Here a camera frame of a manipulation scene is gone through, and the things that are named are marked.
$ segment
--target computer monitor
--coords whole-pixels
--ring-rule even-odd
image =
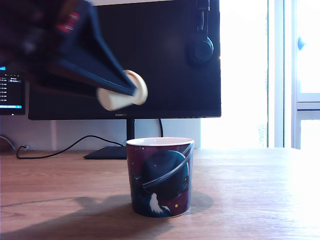
[[[25,115],[25,91],[19,72],[0,66],[0,115]]]
[[[40,92],[30,86],[29,119],[220,117],[220,11],[218,0],[210,2],[208,37],[213,54],[196,65],[188,60],[188,46],[198,34],[196,0],[95,6],[104,40],[118,62],[145,80],[146,102],[107,111],[95,98]]]

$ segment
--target white wall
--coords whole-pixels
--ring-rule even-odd
[[[108,5],[153,1],[156,0],[93,0],[93,3],[95,5]],[[200,119],[164,119],[163,131],[167,137],[194,139],[195,147],[200,148]],[[123,143],[126,140],[126,121],[30,121],[27,115],[2,116],[0,133],[8,136],[17,146],[29,145],[32,149],[36,150],[61,150],[85,135],[97,135],[111,141]],[[136,138],[157,137],[159,135],[160,127],[158,120],[139,119],[136,121]],[[74,146],[73,149],[97,150],[105,146],[109,146],[109,144],[98,139],[85,139]]]

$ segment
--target headphone earcup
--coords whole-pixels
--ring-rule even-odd
[[[214,45],[209,37],[203,40],[196,35],[187,45],[187,54],[189,62],[192,65],[201,65],[209,61],[214,53]]]

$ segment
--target monitor base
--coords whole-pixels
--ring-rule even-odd
[[[127,159],[125,146],[106,146],[100,150],[94,151],[83,157],[88,160],[110,160],[110,159]]]

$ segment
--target mug rim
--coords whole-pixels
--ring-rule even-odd
[[[193,144],[195,141],[186,137],[144,137],[135,138],[125,142],[126,145],[139,147],[166,147]]]

